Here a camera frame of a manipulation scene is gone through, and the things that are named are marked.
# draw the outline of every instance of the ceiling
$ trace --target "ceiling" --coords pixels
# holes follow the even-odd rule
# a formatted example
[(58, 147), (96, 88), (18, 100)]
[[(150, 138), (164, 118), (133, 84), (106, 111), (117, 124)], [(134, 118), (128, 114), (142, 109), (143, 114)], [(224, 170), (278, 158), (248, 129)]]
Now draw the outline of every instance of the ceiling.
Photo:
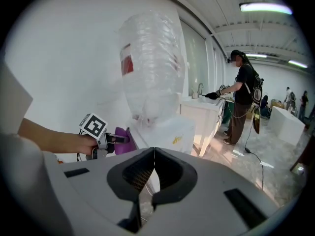
[(239, 4), (250, 1), (283, 3), (281, 0), (185, 0), (212, 27), (213, 36), (229, 55), (234, 49), (267, 54), (268, 60), (293, 66), (290, 59), (306, 63), (313, 73), (308, 44), (292, 15), (276, 12), (242, 12)]

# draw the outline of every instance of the white table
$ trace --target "white table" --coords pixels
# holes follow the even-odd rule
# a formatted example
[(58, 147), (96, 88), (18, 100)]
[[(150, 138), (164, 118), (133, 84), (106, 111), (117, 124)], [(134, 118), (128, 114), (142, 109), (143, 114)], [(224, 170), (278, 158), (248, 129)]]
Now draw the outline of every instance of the white table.
[(279, 139), (295, 146), (303, 133), (305, 125), (287, 110), (274, 106), (268, 126)]

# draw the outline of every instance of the backpack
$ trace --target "backpack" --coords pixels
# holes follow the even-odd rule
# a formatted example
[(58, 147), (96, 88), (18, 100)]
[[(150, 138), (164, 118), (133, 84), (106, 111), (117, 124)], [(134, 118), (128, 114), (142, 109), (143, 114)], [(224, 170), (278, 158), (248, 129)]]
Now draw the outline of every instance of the backpack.
[(295, 94), (294, 94), (294, 92), (292, 92), (292, 91), (291, 91), (291, 93), (290, 93), (290, 98), (291, 98), (291, 100), (296, 101)]
[(264, 84), (264, 79), (261, 79), (259, 77), (259, 74), (255, 71), (255, 69), (249, 65), (252, 68), (253, 77), (254, 77), (254, 86), (252, 88), (252, 91), (249, 89), (247, 84), (245, 83), (245, 86), (247, 88), (248, 93), (252, 97), (252, 101), (256, 103), (257, 105), (260, 105), (261, 98), (262, 98), (262, 85)]

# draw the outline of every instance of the yellow sticker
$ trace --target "yellow sticker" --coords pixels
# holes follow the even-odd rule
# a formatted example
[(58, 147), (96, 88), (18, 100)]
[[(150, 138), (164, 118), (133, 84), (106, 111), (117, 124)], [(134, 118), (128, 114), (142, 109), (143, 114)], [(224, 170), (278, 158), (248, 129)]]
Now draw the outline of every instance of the yellow sticker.
[(175, 137), (173, 144), (176, 144), (177, 142), (179, 142), (182, 139), (182, 136), (177, 136)]

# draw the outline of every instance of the cable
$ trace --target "cable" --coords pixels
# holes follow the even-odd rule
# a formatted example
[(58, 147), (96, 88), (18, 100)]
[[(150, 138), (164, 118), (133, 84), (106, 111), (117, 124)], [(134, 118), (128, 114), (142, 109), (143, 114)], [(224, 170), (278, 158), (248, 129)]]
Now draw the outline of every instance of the cable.
[(263, 190), (263, 188), (264, 188), (264, 166), (262, 165), (261, 160), (259, 159), (259, 157), (258, 157), (255, 153), (250, 152), (250, 154), (255, 155), (255, 156), (257, 157), (257, 159), (260, 161), (260, 164), (261, 164), (261, 167), (262, 167), (262, 182), (261, 182), (261, 190)]
[(255, 153), (251, 152), (248, 148), (246, 148), (247, 141), (248, 141), (249, 137), (251, 136), (251, 131), (252, 131), (252, 127), (253, 127), (253, 126), (254, 126), (254, 121), (252, 122), (252, 126), (251, 126), (251, 129), (250, 129), (250, 134), (248, 135), (247, 140), (246, 140), (246, 143), (245, 143), (245, 151), (246, 151), (248, 154), (253, 154), (253, 155), (255, 155), (255, 156), (257, 157), (257, 159), (260, 161), (260, 164), (261, 164), (261, 167), (262, 167), (261, 190), (263, 190), (263, 188), (264, 188), (264, 166), (262, 165), (262, 162), (261, 162), (261, 160), (259, 159), (259, 157), (258, 157)]
[(151, 194), (151, 192), (149, 191), (149, 189), (147, 188), (148, 193), (153, 197), (153, 195)]
[[(83, 130), (80, 130), (80, 131), (79, 131), (79, 135), (82, 135), (83, 132), (84, 132)], [(79, 158), (80, 158), (80, 161), (82, 162), (80, 153), (77, 153), (77, 162), (79, 162)]]
[(232, 116), (233, 116), (234, 118), (242, 118), (242, 117), (244, 117), (245, 115), (247, 115), (249, 112), (252, 112), (252, 111), (254, 110), (254, 108), (255, 108), (255, 106), (254, 106), (253, 108), (250, 107), (250, 109), (249, 109), (244, 115), (242, 115), (241, 117), (236, 117), (236, 116), (233, 115), (233, 113), (232, 113), (232, 111), (231, 111), (231, 109), (230, 109), (229, 104), (227, 104), (227, 106), (228, 106), (228, 109), (229, 109), (230, 113), (232, 114)]
[(251, 135), (251, 131), (252, 131), (252, 127), (253, 127), (253, 126), (254, 126), (254, 121), (252, 121), (252, 126), (251, 126), (251, 129), (250, 129), (250, 134), (248, 135), (247, 140), (246, 140), (246, 143), (245, 143), (245, 149), (246, 149), (246, 145), (247, 145), (248, 138), (249, 138), (250, 135)]

